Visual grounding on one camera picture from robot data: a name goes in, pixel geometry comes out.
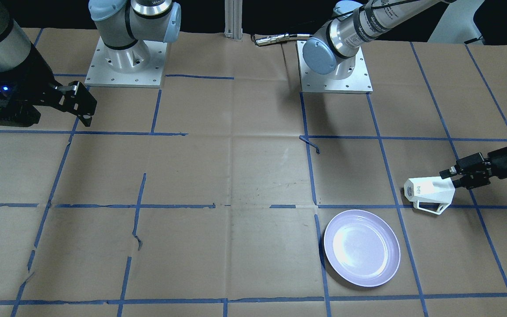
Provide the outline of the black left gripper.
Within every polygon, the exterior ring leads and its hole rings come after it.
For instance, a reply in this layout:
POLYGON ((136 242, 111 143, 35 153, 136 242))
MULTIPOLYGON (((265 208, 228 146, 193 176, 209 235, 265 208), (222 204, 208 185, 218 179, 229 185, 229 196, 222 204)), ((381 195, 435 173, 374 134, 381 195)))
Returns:
POLYGON ((507 150, 495 150, 488 153, 488 157, 478 152, 460 158, 456 164, 439 173, 442 179, 462 175, 460 179, 452 181, 455 188, 475 189, 491 184, 490 178, 507 178, 507 150))

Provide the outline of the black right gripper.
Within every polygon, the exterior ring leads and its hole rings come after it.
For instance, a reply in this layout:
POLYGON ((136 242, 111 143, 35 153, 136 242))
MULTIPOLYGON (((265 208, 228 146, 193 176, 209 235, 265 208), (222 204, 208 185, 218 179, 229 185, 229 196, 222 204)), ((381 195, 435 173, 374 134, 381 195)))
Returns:
POLYGON ((40 122, 36 106, 52 107, 91 126, 97 101, 80 81, 62 85, 32 46, 26 60, 0 72, 0 125, 27 128, 40 122))

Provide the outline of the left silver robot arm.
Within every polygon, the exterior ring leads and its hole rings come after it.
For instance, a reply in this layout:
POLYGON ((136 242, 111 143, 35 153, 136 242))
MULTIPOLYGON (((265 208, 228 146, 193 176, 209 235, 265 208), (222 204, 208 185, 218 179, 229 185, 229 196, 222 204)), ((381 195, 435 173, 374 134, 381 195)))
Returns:
MULTIPOLYGON (((376 40, 402 22, 435 5, 435 0, 370 0, 353 9, 340 9, 302 47, 302 59, 310 70, 329 75, 340 63, 354 60, 360 46, 376 40)), ((507 147, 489 152, 486 157, 475 153, 460 158, 456 164, 439 173, 426 185, 425 178, 410 179, 414 195, 427 189, 474 189, 490 179, 507 178, 507 147)))

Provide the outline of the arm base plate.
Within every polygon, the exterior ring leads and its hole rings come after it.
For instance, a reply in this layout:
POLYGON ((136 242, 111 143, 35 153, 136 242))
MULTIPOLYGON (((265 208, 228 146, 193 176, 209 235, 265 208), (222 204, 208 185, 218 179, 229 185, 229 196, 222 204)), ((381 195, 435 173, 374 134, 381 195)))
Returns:
POLYGON ((298 67, 302 92, 366 94, 372 93, 372 82, 368 74, 363 50, 356 56, 341 62, 331 74, 318 74, 304 61, 303 47, 306 41, 297 42, 298 67))
POLYGON ((100 38, 85 85, 109 88, 161 88, 169 44, 138 41, 124 50, 107 47, 100 38))

